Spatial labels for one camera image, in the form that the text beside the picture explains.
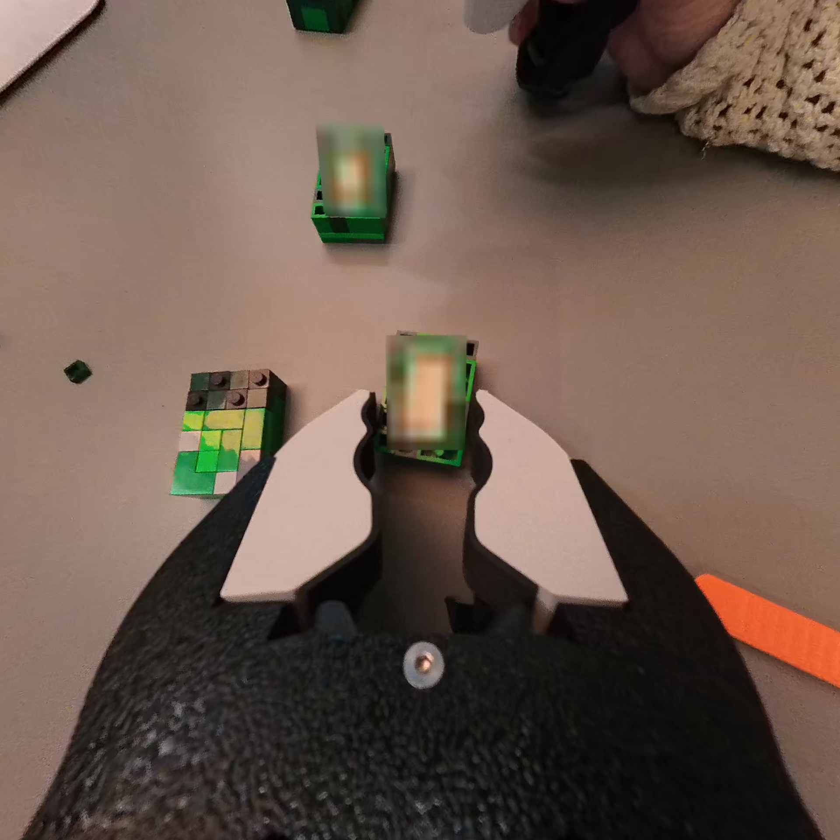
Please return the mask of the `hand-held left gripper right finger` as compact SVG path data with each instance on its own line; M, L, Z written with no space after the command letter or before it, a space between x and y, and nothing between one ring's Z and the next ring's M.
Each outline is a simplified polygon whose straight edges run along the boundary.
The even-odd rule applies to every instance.
M628 593L571 458L488 390L469 413L463 569L476 600L522 606L538 633L562 606L621 609Z

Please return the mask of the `person's right hand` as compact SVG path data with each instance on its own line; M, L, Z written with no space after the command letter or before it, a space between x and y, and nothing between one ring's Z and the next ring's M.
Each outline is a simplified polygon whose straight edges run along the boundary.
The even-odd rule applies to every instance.
M640 1L607 51L637 93L661 87L729 20L738 1Z

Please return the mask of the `white stand with clear arms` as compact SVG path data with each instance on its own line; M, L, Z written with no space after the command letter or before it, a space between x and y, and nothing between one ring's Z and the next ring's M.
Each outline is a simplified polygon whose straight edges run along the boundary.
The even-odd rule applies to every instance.
M2 1L1 93L102 9L103 1Z

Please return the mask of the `orange brick separator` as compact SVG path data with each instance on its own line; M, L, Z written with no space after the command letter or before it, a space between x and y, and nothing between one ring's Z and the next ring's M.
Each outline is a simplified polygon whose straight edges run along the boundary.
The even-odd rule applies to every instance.
M839 687L839 632L712 574L695 578L728 634L739 642Z

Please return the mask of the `small green lego cube head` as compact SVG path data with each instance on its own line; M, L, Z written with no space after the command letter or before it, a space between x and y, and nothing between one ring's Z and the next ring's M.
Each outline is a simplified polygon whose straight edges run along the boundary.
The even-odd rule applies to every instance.
M296 30L340 35L347 29L358 1L287 1Z

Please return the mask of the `person's right forearm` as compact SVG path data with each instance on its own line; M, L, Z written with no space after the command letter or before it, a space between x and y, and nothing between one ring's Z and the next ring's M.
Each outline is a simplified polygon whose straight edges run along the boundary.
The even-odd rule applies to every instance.
M839 171L839 2L744 1L687 66L631 108L687 137Z

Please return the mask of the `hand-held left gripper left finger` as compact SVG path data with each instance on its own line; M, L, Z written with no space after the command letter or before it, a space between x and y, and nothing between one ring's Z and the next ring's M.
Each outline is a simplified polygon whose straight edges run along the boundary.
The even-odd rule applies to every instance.
M225 602L281 602L305 622L325 602L357 613L382 573L375 394L358 390L278 450L222 585Z

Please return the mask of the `green lego block tan tile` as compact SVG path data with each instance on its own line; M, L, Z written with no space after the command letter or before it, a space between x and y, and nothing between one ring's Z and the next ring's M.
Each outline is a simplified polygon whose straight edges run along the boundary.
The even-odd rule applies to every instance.
M377 123L317 127L318 174L311 220L323 243L383 243L396 184L392 135Z
M286 383L267 368L193 373L171 496L227 495L282 446L287 403Z
M476 385L478 344L457 334L399 331L385 346L385 388L377 414L376 446L384 454L460 467ZM389 431L388 386L396 397Z

